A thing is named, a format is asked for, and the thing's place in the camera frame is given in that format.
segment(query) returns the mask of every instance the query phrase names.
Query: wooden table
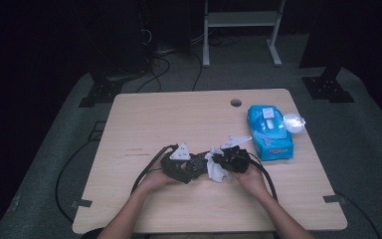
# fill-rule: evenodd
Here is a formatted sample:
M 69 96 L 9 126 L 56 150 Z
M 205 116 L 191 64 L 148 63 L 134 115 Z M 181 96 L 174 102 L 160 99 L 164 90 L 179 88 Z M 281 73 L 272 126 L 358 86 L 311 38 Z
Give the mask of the wooden table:
M 240 100 L 233 107 L 231 100 Z M 220 146 L 229 135 L 249 135 L 247 110 L 273 105 L 297 113 L 287 90 L 243 90 L 125 94 L 114 100 L 73 229 L 104 227 L 127 200 L 141 170 L 164 146 L 186 142 L 190 152 Z M 307 131 L 293 135 L 294 158 L 263 162 L 280 204 L 308 230 L 347 225 Z M 240 145 L 255 153 L 253 142 Z M 237 181 L 218 183 L 207 174 L 188 184 L 170 184 L 151 194 L 135 226 L 137 233 L 272 231 L 263 207 Z

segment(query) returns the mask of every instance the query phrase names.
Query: blue box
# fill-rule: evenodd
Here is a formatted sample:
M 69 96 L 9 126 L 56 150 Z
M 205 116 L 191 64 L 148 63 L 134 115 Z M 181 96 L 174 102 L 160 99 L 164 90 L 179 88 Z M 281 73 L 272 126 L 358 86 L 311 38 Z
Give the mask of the blue box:
M 293 142 L 284 116 L 274 106 L 251 106 L 248 125 L 257 155 L 261 160 L 293 158 Z

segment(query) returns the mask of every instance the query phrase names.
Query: person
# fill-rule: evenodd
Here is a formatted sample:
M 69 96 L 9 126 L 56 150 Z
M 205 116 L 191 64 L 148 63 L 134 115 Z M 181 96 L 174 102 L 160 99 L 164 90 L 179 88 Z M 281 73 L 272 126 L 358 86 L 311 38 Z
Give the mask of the person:
M 162 170 L 160 158 L 150 168 L 136 189 L 129 196 L 120 211 L 101 230 L 98 239 L 129 239 L 137 221 L 140 208 L 149 193 L 176 180 L 170 178 Z M 287 238 L 313 238 L 299 223 L 297 223 L 269 194 L 263 174 L 252 164 L 245 173 L 231 172 L 235 178 L 253 195 L 266 209 L 278 235 Z

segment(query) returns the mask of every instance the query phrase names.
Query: hand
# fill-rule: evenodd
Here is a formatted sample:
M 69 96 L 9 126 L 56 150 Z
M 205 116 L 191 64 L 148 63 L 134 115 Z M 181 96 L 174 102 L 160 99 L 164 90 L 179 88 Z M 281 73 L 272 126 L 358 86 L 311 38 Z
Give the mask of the hand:
M 138 184 L 138 187 L 153 191 L 175 181 L 163 172 L 160 160 L 164 157 L 164 155 L 165 154 L 162 154 L 149 168 L 147 174 Z
M 270 196 L 265 184 L 263 173 L 250 163 L 248 169 L 244 173 L 231 172 L 235 178 L 255 197 Z

